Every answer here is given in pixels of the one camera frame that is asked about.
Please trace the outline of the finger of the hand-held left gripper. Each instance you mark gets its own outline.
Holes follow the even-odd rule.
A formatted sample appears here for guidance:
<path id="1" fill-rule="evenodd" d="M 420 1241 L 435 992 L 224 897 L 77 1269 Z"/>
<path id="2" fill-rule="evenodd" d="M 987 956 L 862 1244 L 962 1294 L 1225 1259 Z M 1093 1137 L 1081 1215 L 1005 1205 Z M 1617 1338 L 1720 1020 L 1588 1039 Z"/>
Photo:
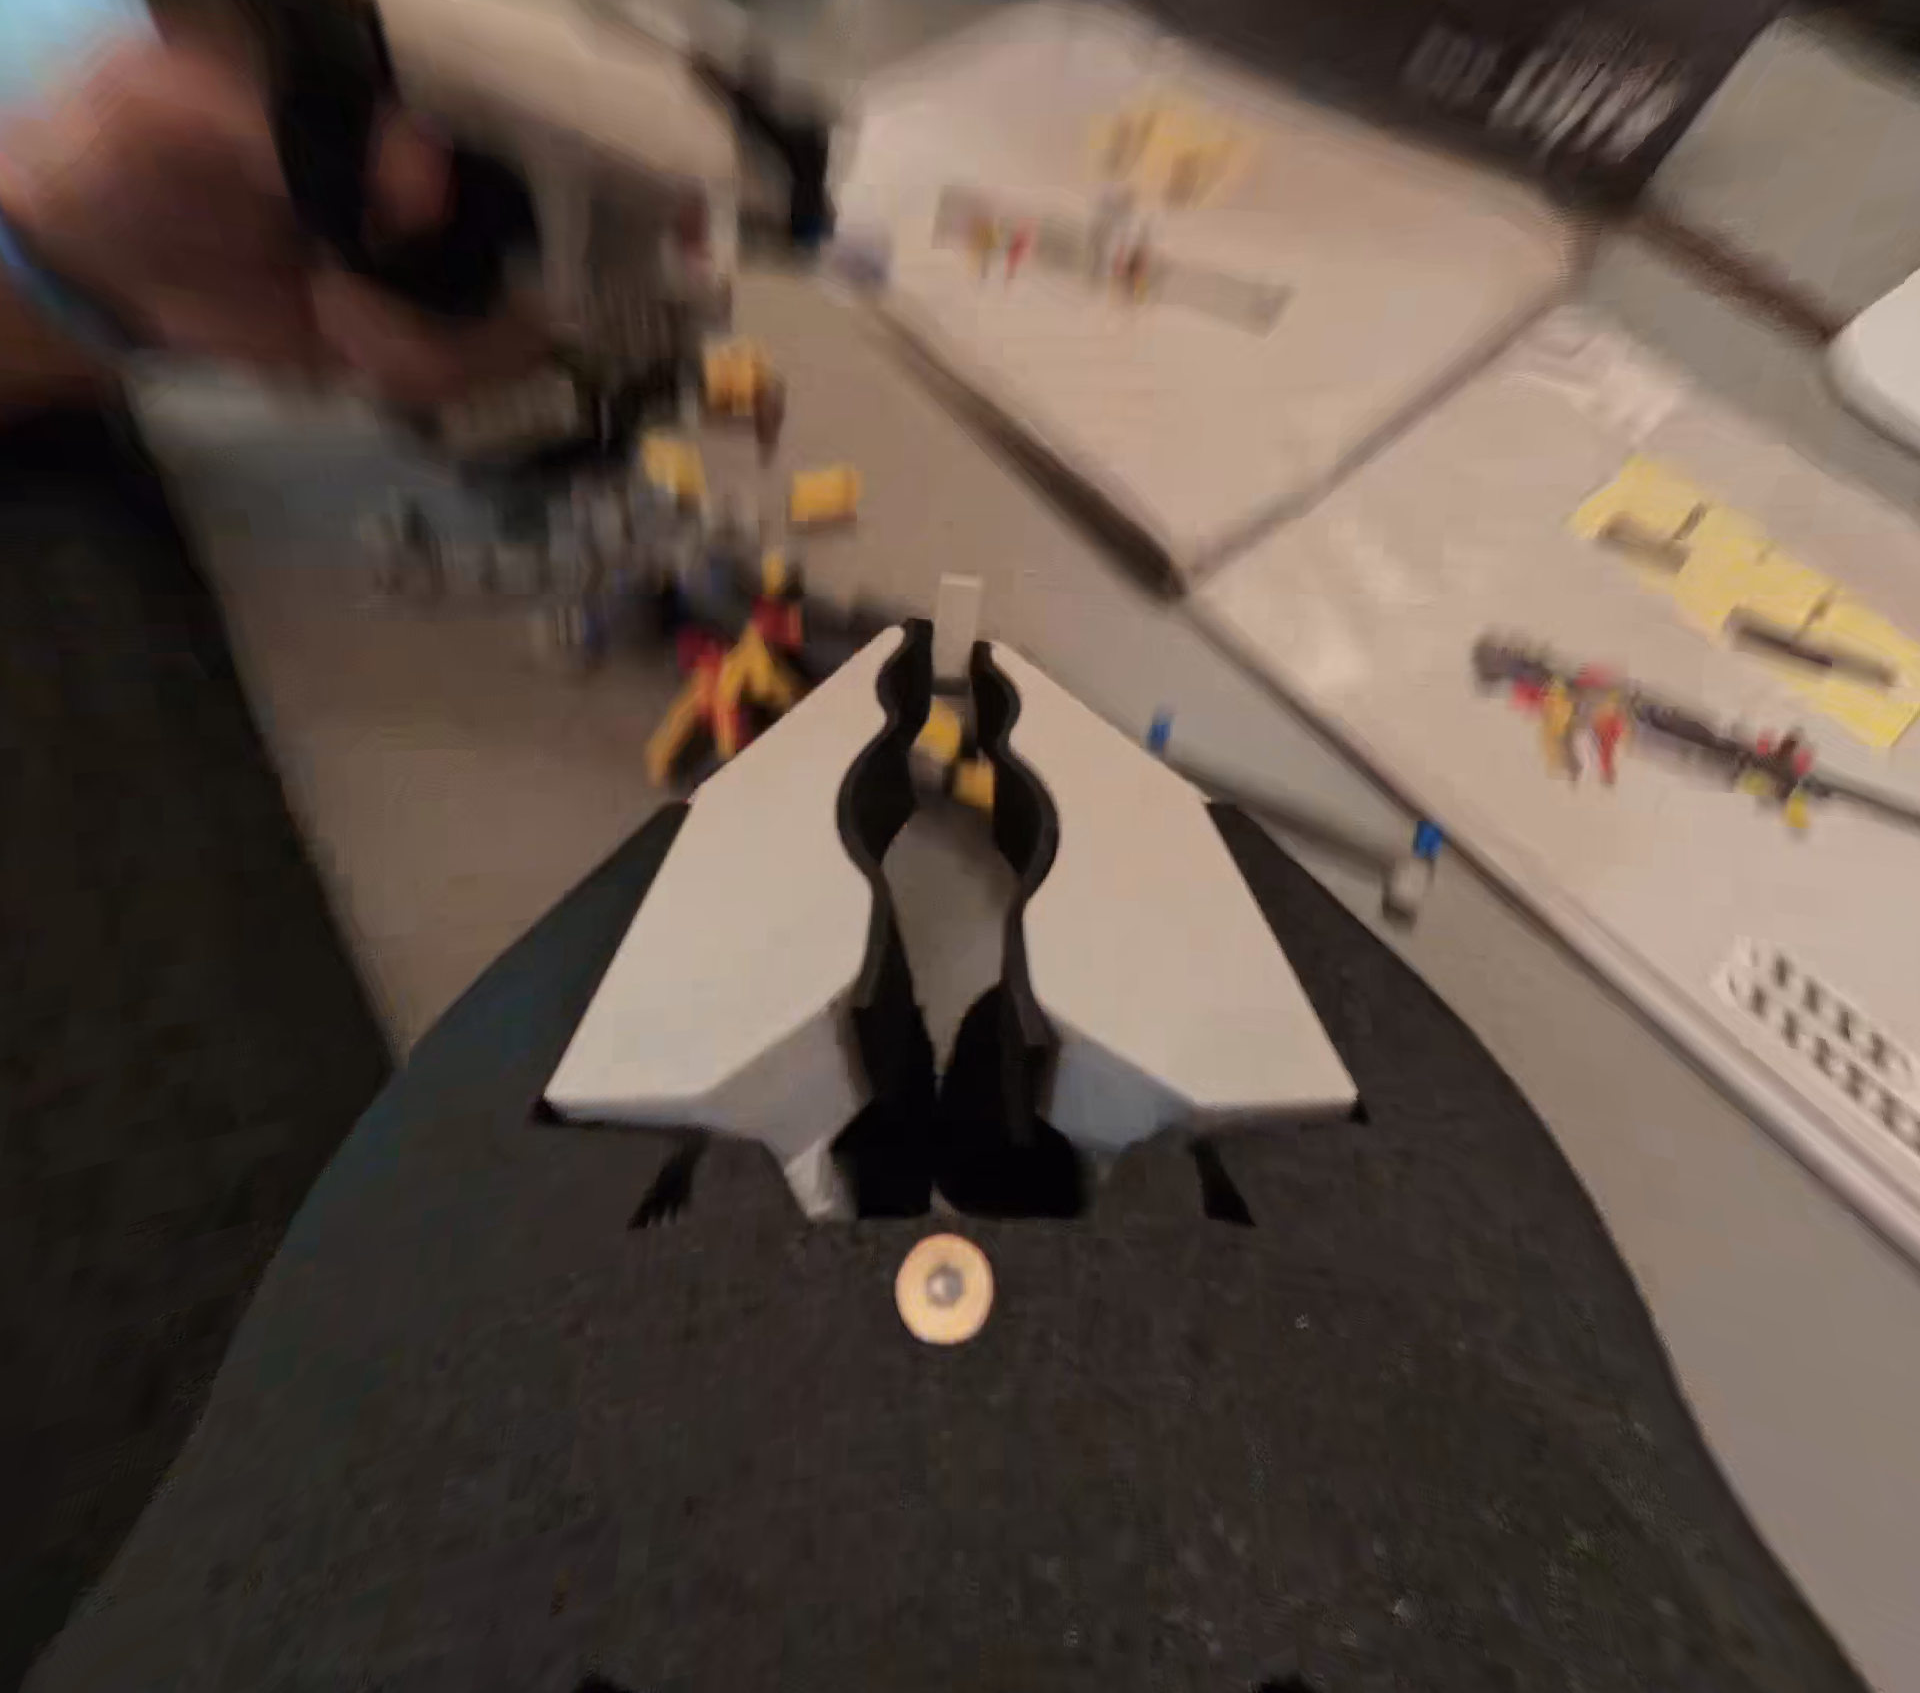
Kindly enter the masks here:
<path id="1" fill-rule="evenodd" d="M 497 147 L 582 157 L 734 213 L 746 147 L 707 70 L 753 53 L 739 0 L 369 0 L 397 85 Z"/>

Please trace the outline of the black lego connector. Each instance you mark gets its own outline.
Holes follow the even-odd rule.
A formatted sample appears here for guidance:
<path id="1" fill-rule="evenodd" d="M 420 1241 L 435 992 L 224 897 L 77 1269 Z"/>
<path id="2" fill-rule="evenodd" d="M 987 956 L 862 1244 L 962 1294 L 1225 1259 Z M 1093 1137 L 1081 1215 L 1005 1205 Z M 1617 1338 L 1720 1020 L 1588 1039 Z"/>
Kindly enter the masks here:
<path id="1" fill-rule="evenodd" d="M 706 70 L 746 156 L 742 213 L 753 242 L 823 248 L 833 233 L 830 115 L 767 71 Z"/>

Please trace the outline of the blue rubber wristband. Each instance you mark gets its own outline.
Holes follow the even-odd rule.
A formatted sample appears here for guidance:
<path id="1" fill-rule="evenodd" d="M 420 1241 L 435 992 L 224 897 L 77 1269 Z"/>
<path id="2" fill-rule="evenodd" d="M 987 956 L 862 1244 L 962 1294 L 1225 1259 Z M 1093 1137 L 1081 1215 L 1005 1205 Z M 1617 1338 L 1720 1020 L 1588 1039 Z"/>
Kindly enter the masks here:
<path id="1" fill-rule="evenodd" d="M 55 337 L 83 352 L 96 348 L 90 298 L 81 296 L 57 271 L 45 265 L 34 242 L 4 213 L 4 278 L 17 306 Z"/>

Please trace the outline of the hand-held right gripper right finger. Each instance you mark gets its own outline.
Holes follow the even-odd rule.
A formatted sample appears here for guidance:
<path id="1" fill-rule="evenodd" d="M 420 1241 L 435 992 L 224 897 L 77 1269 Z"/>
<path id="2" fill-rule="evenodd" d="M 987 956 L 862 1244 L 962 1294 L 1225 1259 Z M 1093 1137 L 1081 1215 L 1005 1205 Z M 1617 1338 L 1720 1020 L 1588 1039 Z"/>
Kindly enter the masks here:
<path id="1" fill-rule="evenodd" d="M 1344 1120 L 1361 1089 L 1204 792 L 1005 645 L 972 652 L 1014 1111 L 1081 1157 L 1166 1132 Z"/>

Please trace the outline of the lego instruction booklet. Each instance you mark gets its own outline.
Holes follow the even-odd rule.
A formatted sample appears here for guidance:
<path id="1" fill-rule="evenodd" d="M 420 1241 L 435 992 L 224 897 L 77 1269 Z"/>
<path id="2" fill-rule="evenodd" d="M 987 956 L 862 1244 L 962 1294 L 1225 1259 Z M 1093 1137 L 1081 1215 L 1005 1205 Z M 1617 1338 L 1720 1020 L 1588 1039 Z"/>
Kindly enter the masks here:
<path id="1" fill-rule="evenodd" d="M 1096 0 L 872 76 L 878 312 L 1918 1256 L 1918 519 L 1573 306 L 1524 186 Z"/>

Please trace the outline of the person's left hand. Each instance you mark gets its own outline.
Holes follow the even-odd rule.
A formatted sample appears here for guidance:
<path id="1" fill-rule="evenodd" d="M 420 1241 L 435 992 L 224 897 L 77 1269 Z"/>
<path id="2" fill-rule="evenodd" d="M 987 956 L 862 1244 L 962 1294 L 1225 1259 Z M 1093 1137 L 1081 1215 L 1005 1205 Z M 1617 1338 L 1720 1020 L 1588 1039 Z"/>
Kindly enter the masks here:
<path id="1" fill-rule="evenodd" d="M 257 76 L 221 48 L 127 41 L 4 110 L 4 222 L 135 352 L 401 404 L 464 398 L 549 355 L 530 312 L 435 325 L 316 265 Z"/>

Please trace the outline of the long grey Technic assembly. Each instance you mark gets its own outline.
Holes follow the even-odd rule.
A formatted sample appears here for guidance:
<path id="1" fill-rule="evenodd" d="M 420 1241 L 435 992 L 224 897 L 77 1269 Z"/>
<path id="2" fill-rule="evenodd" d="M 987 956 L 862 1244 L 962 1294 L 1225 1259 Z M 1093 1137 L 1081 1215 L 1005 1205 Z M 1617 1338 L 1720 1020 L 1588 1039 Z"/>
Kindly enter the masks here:
<path id="1" fill-rule="evenodd" d="M 643 737 L 643 770 L 666 792 L 691 792 L 843 671 L 884 624 L 897 624 L 884 608 L 814 596 L 779 554 L 753 560 L 739 551 L 706 551 L 681 572 L 637 558 L 585 568 L 547 612 L 543 641 L 582 671 L 619 645 L 656 645 L 673 655 L 675 689 Z M 1370 842 L 1302 803 L 1199 764 L 1171 748 L 1170 712 L 1152 720 L 1144 748 L 1211 803 L 1373 875 L 1393 923 L 1425 914 L 1448 847 L 1436 821 L 1412 821 L 1400 844 Z"/>

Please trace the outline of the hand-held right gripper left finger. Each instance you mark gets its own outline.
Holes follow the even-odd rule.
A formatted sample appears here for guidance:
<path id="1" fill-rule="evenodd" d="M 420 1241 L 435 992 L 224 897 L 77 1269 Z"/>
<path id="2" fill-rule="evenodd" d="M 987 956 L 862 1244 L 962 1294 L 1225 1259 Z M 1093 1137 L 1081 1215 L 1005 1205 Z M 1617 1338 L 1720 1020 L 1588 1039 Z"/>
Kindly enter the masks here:
<path id="1" fill-rule="evenodd" d="M 930 624 L 887 624 L 681 806 L 543 1084 L 558 1120 L 755 1142 L 809 1220 L 852 1220 L 833 1141 L 881 1089 L 855 1013 L 884 981 L 881 859 L 928 700 Z"/>

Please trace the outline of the white stand with flat base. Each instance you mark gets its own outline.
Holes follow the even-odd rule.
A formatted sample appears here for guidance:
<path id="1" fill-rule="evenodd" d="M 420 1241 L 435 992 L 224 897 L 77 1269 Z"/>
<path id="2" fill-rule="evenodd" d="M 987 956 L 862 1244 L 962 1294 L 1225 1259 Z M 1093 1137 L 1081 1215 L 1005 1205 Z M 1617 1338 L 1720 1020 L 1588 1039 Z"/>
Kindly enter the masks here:
<path id="1" fill-rule="evenodd" d="M 1836 398 L 1918 457 L 1918 292 L 1920 273 L 1874 298 L 1826 348 Z"/>

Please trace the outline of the pile of lego beams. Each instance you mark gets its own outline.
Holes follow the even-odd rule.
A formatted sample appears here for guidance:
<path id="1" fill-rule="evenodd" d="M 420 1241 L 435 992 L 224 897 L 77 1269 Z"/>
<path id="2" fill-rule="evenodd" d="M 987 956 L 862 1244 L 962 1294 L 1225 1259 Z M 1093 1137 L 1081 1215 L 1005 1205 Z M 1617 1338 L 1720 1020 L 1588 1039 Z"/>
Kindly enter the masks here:
<path id="1" fill-rule="evenodd" d="M 795 472 L 787 380 L 749 337 L 609 374 L 564 355 L 415 422 L 450 491 L 387 491 L 362 519 L 369 585 L 415 600 L 530 600 L 549 652 L 598 664 L 656 633 L 734 652 L 755 633 L 817 682 L 872 633 L 809 600 L 800 536 L 849 527 L 858 473 Z"/>

